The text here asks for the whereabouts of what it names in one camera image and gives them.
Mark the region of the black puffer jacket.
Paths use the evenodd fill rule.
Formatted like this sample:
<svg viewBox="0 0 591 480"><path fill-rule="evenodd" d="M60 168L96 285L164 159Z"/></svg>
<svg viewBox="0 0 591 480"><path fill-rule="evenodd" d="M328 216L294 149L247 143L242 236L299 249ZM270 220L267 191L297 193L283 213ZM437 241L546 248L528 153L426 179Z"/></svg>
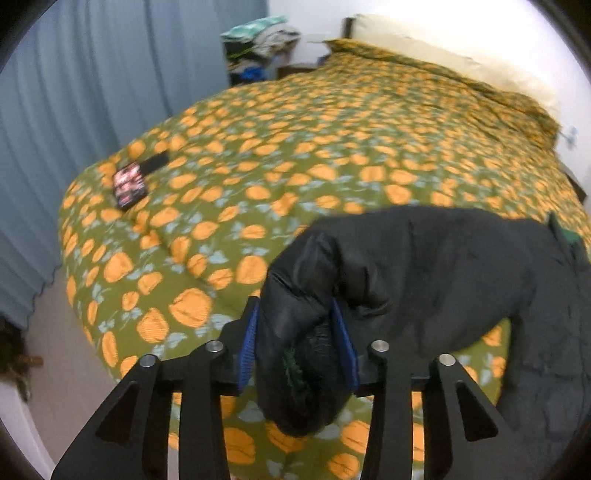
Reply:
<svg viewBox="0 0 591 480"><path fill-rule="evenodd" d="M287 435L321 430L349 399L335 304L370 337L429 360L509 320L501 415L534 478L589 477L590 262L556 219L407 205L315 220L260 292L257 399Z"/></svg>

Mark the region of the pile of clothes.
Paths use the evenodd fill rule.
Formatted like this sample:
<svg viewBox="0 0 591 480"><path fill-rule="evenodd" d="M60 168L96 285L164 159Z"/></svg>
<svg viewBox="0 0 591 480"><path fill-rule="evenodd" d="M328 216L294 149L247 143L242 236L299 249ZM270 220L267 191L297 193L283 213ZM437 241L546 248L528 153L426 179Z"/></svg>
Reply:
<svg viewBox="0 0 591 480"><path fill-rule="evenodd" d="M269 16L232 27L221 34L231 87L269 79L267 71L277 57L290 57L301 31L284 16Z"/></svg>

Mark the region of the green orange floral bedspread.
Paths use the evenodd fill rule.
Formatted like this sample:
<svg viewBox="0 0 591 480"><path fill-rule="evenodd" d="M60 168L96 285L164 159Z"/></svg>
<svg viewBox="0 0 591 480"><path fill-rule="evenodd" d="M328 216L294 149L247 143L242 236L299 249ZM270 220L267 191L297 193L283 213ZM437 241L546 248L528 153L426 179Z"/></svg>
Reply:
<svg viewBox="0 0 591 480"><path fill-rule="evenodd" d="M382 339L375 395L294 437L252 380L221 392L221 331L318 218L398 206L556 219L590 262L590 219L535 100L349 39L318 70L197 102L85 169L58 221L66 295L115 386L57 479L536 479L498 402L511 323L433 359ZM163 151L147 196L113 174Z"/></svg>

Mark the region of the brown bag on floor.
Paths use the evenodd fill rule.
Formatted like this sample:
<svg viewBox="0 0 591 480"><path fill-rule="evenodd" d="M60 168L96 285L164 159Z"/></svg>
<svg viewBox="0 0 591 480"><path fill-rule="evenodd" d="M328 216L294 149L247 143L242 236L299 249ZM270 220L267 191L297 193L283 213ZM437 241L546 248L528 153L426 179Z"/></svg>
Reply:
<svg viewBox="0 0 591 480"><path fill-rule="evenodd" d="M22 331L1 314L0 319L1 378L11 380L20 398L27 403L31 398L30 369L42 367L43 358L30 355Z"/></svg>

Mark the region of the blue grey curtain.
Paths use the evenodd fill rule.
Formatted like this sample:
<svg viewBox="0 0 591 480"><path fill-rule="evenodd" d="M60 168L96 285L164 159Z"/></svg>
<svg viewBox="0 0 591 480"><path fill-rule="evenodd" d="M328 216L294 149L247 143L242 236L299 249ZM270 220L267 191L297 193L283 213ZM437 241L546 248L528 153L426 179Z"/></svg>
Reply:
<svg viewBox="0 0 591 480"><path fill-rule="evenodd" d="M26 328L71 181L228 86L221 34L263 1L39 2L1 49L1 311Z"/></svg>

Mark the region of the cream pillow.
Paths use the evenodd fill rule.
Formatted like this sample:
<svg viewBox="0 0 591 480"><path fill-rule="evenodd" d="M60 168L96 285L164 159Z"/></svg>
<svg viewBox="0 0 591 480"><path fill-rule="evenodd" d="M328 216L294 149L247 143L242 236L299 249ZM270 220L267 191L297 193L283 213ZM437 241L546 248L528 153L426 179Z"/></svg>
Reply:
<svg viewBox="0 0 591 480"><path fill-rule="evenodd" d="M374 14L353 17L353 40L390 52L437 64L497 89L526 95L538 102L555 120L560 120L560 100L534 76L497 59L470 57L415 38L401 25Z"/></svg>

